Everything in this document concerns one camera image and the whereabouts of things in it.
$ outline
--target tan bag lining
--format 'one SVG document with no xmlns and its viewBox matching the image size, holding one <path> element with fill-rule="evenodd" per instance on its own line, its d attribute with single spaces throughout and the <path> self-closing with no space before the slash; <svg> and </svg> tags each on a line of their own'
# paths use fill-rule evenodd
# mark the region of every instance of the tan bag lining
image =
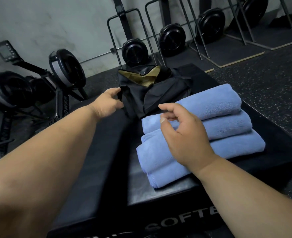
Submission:
<svg viewBox="0 0 292 238">
<path fill-rule="evenodd" d="M 118 72 L 127 77 L 129 80 L 142 86 L 148 87 L 149 85 L 153 84 L 156 81 L 156 78 L 160 73 L 160 66 L 154 67 L 149 73 L 143 76 L 137 73 L 132 73 L 124 70 L 119 70 Z"/>
</svg>

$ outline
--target stack of towels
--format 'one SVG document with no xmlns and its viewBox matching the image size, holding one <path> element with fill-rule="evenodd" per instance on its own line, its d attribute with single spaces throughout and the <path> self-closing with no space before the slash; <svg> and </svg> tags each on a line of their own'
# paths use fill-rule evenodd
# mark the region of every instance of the stack of towels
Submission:
<svg viewBox="0 0 292 238">
<path fill-rule="evenodd" d="M 177 103 L 198 116 L 214 152 L 225 159 L 262 152 L 265 142 L 252 129 L 250 117 L 241 110 L 241 98 L 224 84 L 188 96 Z M 178 121 L 171 121 L 177 129 Z M 142 119 L 144 136 L 137 147 L 140 166 L 153 188 L 160 188 L 190 173 L 169 151 L 160 130 L 160 114 Z"/>
</svg>

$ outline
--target forearm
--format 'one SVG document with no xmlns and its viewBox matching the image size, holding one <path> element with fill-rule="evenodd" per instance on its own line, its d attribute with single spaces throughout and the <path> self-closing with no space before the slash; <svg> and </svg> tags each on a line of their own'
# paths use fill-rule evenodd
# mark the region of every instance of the forearm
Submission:
<svg viewBox="0 0 292 238">
<path fill-rule="evenodd" d="M 292 200 L 219 158 L 194 174 L 236 238 L 292 237 Z"/>
<path fill-rule="evenodd" d="M 30 212 L 50 224 L 83 165 L 96 127 L 82 107 L 0 160 L 0 205 Z"/>
</svg>

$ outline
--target gym bag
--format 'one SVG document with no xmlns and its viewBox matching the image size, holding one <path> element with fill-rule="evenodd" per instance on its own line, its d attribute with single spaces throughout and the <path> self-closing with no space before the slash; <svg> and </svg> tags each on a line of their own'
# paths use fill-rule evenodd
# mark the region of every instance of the gym bag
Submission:
<svg viewBox="0 0 292 238">
<path fill-rule="evenodd" d="M 182 76 L 176 69 L 155 65 L 142 65 L 120 69 L 117 72 L 122 95 L 126 98 L 127 116 L 143 118 L 158 111 L 158 104 L 176 102 L 190 95 L 191 77 Z"/>
</svg>

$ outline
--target gray concrete wall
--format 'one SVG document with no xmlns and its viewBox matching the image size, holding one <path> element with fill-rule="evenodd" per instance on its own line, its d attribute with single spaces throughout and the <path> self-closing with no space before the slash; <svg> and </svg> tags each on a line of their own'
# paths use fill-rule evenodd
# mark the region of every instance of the gray concrete wall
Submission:
<svg viewBox="0 0 292 238">
<path fill-rule="evenodd" d="M 144 11 L 150 0 L 122 0 L 126 9 L 140 9 L 148 34 L 151 30 Z M 191 0 L 196 15 L 199 14 L 199 0 Z M 292 0 L 286 0 L 292 12 Z M 184 0 L 189 19 L 192 20 L 186 0 Z M 172 21 L 186 22 L 178 0 L 170 0 Z M 226 0 L 213 0 L 213 7 L 226 7 Z M 270 0 L 268 10 L 279 8 L 279 0 Z M 149 7 L 150 16 L 158 33 L 162 28 L 158 3 Z M 49 69 L 48 56 L 59 48 L 71 51 L 80 62 L 106 53 L 112 47 L 106 21 L 116 15 L 112 0 L 0 0 L 0 41 L 9 40 L 25 61 L 41 68 Z M 226 11 L 227 24 L 232 14 Z M 141 23 L 136 14 L 129 15 L 135 37 L 145 38 Z M 112 20 L 111 27 L 117 47 L 125 41 L 120 21 Z M 190 32 L 184 26 L 189 40 Z M 82 64 L 86 76 L 118 66 L 116 56 L 103 55 Z M 0 58 L 0 71 L 12 70 L 22 75 L 32 75 L 24 69 L 4 63 Z"/>
</svg>

